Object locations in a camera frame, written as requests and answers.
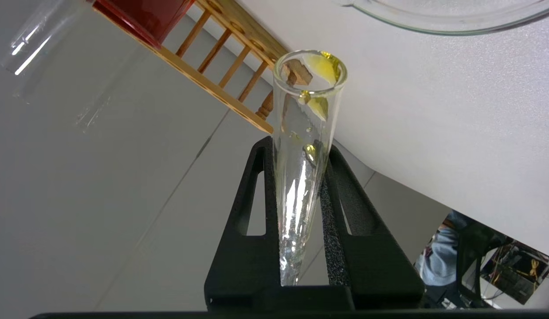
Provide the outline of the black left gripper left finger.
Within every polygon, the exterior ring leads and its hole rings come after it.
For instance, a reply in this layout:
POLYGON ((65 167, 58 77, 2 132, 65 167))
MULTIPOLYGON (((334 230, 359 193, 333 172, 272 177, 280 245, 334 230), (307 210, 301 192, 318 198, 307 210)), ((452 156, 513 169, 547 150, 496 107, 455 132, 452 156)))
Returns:
POLYGON ((264 293, 281 287, 273 140, 252 147, 224 232, 205 281, 209 311, 258 309, 264 293), (264 174, 262 235, 248 235, 258 175, 264 174))

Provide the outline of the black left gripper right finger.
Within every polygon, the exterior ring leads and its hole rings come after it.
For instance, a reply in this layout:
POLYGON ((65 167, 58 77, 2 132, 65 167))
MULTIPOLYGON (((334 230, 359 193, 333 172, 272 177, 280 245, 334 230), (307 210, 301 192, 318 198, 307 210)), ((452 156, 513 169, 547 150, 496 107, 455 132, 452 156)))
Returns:
POLYGON ((329 284, 345 287, 357 310, 420 307, 424 283, 337 147, 321 186, 329 284))

